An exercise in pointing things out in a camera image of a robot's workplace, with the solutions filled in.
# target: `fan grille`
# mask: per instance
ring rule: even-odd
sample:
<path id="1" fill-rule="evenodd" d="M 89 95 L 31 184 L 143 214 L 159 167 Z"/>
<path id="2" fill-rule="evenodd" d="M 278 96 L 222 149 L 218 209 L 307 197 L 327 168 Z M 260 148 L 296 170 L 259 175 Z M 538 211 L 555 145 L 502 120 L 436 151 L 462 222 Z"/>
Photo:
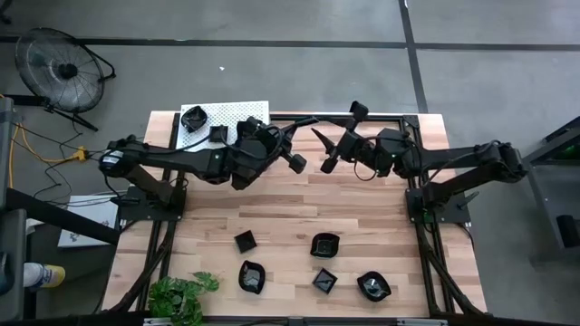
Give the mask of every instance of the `fan grille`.
<path id="1" fill-rule="evenodd" d="M 102 98 L 101 66 L 68 34 L 51 28 L 30 30 L 18 39 L 15 60 L 28 89 L 57 110 L 85 112 Z"/>

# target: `white paper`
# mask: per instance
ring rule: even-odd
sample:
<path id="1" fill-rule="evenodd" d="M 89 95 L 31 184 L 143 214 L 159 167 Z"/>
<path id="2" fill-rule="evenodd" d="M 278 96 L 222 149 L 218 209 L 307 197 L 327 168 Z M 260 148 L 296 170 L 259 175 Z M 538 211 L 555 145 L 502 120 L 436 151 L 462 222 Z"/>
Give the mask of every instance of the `white paper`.
<path id="1" fill-rule="evenodd" d="M 115 220 L 117 218 L 117 206 L 113 204 L 110 200 L 105 200 L 113 196 L 103 195 L 103 196 L 71 196 L 68 207 L 69 212 L 73 212 L 80 216 L 89 218 L 95 222 L 106 225 L 110 228 L 115 227 Z M 72 233 L 71 231 L 62 230 L 61 237 L 58 241 L 59 247 L 72 248 L 79 246 L 90 246 L 90 245 L 108 245 L 103 241 L 92 239 L 88 236 L 78 235 Z"/>

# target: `spray can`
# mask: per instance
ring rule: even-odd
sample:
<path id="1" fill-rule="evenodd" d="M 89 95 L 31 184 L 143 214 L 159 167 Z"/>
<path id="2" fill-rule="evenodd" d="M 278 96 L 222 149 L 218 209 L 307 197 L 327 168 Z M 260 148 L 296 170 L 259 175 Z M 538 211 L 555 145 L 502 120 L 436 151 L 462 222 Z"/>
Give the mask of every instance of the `spray can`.
<path id="1" fill-rule="evenodd" d="M 24 263 L 24 287 L 52 288 L 64 280 L 65 272 L 61 266 L 49 264 Z"/>

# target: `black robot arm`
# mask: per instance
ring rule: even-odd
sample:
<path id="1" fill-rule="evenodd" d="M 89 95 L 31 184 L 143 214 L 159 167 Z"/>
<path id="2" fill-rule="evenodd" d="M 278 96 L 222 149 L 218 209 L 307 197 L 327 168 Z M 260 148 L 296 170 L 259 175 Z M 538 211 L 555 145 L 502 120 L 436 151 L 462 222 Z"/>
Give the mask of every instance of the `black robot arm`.
<path id="1" fill-rule="evenodd" d="M 353 102 L 351 112 L 353 116 L 349 119 L 330 120 L 346 129 L 337 144 L 313 129 L 329 155 L 321 170 L 331 173 L 338 159 L 342 159 L 364 164 L 376 172 L 376 177 L 387 177 L 391 170 L 402 178 L 420 177 L 422 208 L 443 206 L 451 197 L 489 181 L 517 182 L 527 173 L 519 151 L 509 143 L 493 140 L 468 148 L 428 150 L 418 146 L 409 133 L 394 129 L 383 129 L 377 136 L 365 138 L 354 130 L 365 120 L 368 109 Z M 439 173 L 444 168 L 473 169 L 442 183 L 430 179 L 421 182 L 425 172 Z"/>
<path id="2" fill-rule="evenodd" d="M 106 177 L 126 178 L 149 199 L 158 201 L 159 206 L 170 206 L 181 189 L 157 180 L 141 166 L 191 173 L 214 185 L 231 179 L 232 187 L 241 190 L 279 158 L 286 159 L 294 172 L 301 173 L 306 160 L 292 154 L 292 137 L 298 127 L 316 122 L 317 119 L 309 118 L 280 129 L 250 117 L 237 124 L 237 140 L 233 145 L 196 152 L 151 146 L 129 136 L 109 143 L 109 151 L 101 157 L 99 168 Z"/>

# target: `white pegboard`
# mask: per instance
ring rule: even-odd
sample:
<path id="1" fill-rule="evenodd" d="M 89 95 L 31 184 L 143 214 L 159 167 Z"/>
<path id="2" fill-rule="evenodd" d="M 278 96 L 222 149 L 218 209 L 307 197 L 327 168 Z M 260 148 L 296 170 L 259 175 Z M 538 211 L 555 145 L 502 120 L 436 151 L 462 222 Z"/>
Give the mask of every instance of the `white pegboard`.
<path id="1" fill-rule="evenodd" d="M 208 121 L 201 129 L 188 133 L 181 125 L 181 116 L 189 109 L 200 106 L 208 114 Z M 181 105 L 179 115 L 179 130 L 177 148 L 183 148 L 190 144 L 202 140 L 209 135 L 209 127 L 224 125 L 227 126 L 227 143 L 233 144 L 237 139 L 237 123 L 246 121 L 247 118 L 254 117 L 262 120 L 265 124 L 270 123 L 270 109 L 268 101 L 233 102 L 233 103 L 207 103 L 207 104 L 184 104 Z M 202 149 L 223 148 L 221 143 L 210 143 L 204 141 L 188 151 L 198 151 Z"/>

